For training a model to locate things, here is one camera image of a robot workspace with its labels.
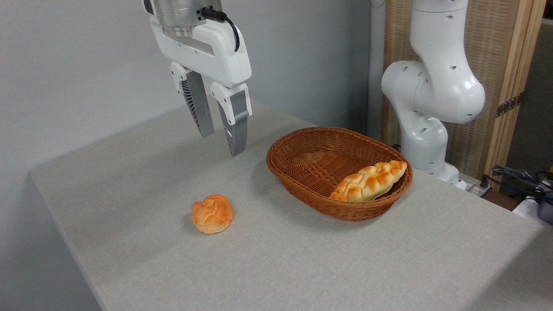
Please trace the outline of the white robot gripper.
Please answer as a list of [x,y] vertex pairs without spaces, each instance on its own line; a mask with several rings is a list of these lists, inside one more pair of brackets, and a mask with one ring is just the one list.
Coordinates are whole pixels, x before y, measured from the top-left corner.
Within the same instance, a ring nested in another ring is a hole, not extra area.
[[206,20],[192,30],[192,37],[178,37],[158,19],[150,24],[160,51],[173,61],[170,66],[177,93],[182,96],[202,138],[215,132],[202,76],[212,79],[210,91],[219,112],[232,157],[245,150],[251,101],[245,82],[251,77],[248,52],[239,33],[227,23]]

